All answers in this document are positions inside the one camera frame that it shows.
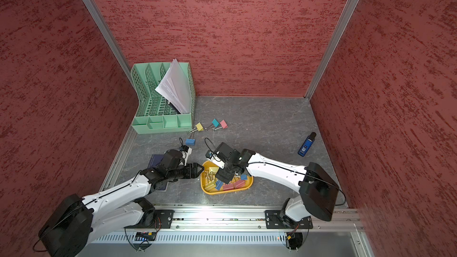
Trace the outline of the pink binder clip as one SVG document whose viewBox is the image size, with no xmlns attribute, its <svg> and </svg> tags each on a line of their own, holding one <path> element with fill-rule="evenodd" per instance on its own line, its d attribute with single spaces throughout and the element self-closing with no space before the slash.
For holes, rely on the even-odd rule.
<svg viewBox="0 0 457 257">
<path fill-rule="evenodd" d="M 234 184 L 225 184 L 223 186 L 223 191 L 231 191 L 235 190 L 235 185 Z"/>
<path fill-rule="evenodd" d="M 246 180 L 238 180 L 237 182 L 235 182 L 233 184 L 233 186 L 234 186 L 234 189 L 240 189 L 240 188 L 245 187 L 245 184 L 246 184 Z"/>
<path fill-rule="evenodd" d="M 220 123 L 220 128 L 226 129 L 227 127 L 228 127 L 227 123 L 224 120 L 222 120 Z"/>
</svg>

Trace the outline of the olive yellow binder clip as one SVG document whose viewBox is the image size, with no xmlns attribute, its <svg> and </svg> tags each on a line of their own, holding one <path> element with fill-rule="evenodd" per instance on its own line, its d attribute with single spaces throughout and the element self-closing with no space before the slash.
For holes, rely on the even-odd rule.
<svg viewBox="0 0 457 257">
<path fill-rule="evenodd" d="M 208 168 L 208 173 L 209 173 L 209 174 L 216 175 L 216 173 L 218 172 L 218 170 L 219 170 L 218 167 L 209 167 L 209 168 Z"/>
</svg>

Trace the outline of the pink binder clip back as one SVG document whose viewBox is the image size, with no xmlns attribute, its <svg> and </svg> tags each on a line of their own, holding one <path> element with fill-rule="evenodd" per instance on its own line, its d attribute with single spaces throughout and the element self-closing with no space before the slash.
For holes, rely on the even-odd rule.
<svg viewBox="0 0 457 257">
<path fill-rule="evenodd" d="M 223 191 L 231 191 L 235 190 L 235 185 L 234 184 L 225 184 L 223 186 Z"/>
</svg>

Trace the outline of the yellow plastic storage box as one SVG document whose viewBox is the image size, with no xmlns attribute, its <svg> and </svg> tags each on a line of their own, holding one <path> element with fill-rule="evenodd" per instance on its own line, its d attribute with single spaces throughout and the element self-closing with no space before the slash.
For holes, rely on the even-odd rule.
<svg viewBox="0 0 457 257">
<path fill-rule="evenodd" d="M 221 190 L 219 192 L 216 191 L 215 188 L 214 188 L 211 191 L 206 191 L 206 190 L 204 190 L 204 186 L 207 183 L 209 183 L 210 181 L 213 181 L 213 180 L 215 180 L 217 182 L 219 179 L 216 178 L 216 175 L 208 173 L 208 168 L 209 167 L 217 167 L 215 164 L 213 164 L 210 161 L 206 161 L 206 162 L 204 162 L 203 167 L 204 167 L 204 171 L 201 174 L 200 182 L 201 182 L 201 189 L 207 195 L 219 195 L 219 194 L 225 194 L 225 193 L 240 192 L 240 191 L 244 191 L 244 190 L 249 189 L 253 185 L 254 178 L 247 175 L 248 180 L 246 181 L 245 187 L 243 187 L 243 188 L 235 189 L 235 190 L 231 190 L 231 191 L 223 191 L 223 190 Z M 228 183 L 228 184 L 234 184 L 238 180 L 241 180 L 240 177 L 241 176 L 234 176 L 233 179 L 231 180 L 231 182 Z"/>
</svg>

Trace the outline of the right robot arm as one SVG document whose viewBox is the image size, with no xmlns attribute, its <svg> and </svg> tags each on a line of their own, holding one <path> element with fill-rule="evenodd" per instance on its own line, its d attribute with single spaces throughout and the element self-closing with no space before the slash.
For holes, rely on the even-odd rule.
<svg viewBox="0 0 457 257">
<path fill-rule="evenodd" d="M 285 202 L 283 218 L 295 222 L 310 216 L 332 220 L 340 187 L 319 164 L 286 164 L 248 149 L 239 152 L 224 142 L 215 150 L 209 149 L 205 156 L 219 167 L 216 177 L 223 183 L 230 182 L 237 174 L 247 173 L 297 192 L 299 196 Z"/>
</svg>

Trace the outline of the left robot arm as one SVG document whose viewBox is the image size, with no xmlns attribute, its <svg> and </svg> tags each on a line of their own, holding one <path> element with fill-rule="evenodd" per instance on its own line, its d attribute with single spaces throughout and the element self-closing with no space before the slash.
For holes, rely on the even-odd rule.
<svg viewBox="0 0 457 257">
<path fill-rule="evenodd" d="M 188 163 L 191 149 L 168 150 L 155 167 L 108 190 L 66 197 L 38 233 L 52 257 L 75 257 L 94 240 L 125 227 L 152 225 L 155 207 L 146 199 L 170 182 L 198 178 L 204 167 Z"/>
</svg>

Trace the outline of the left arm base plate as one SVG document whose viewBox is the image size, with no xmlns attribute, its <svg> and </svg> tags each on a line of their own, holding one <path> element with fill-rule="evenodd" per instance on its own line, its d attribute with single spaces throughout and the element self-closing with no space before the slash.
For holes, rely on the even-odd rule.
<svg viewBox="0 0 457 257">
<path fill-rule="evenodd" d="M 126 228 L 169 229 L 173 221 L 174 213 L 175 211 L 171 209 L 156 209 L 154 212 L 150 211 L 145 213 L 137 224 Z"/>
</svg>

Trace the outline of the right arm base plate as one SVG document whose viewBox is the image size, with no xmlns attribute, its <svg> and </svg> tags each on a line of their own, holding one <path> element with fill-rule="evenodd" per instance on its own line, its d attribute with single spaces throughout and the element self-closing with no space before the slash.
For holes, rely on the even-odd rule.
<svg viewBox="0 0 457 257">
<path fill-rule="evenodd" d="M 294 221 L 281 210 L 266 210 L 264 214 L 267 229 L 313 229 L 313 222 L 310 217 L 303 218 L 301 221 Z"/>
</svg>

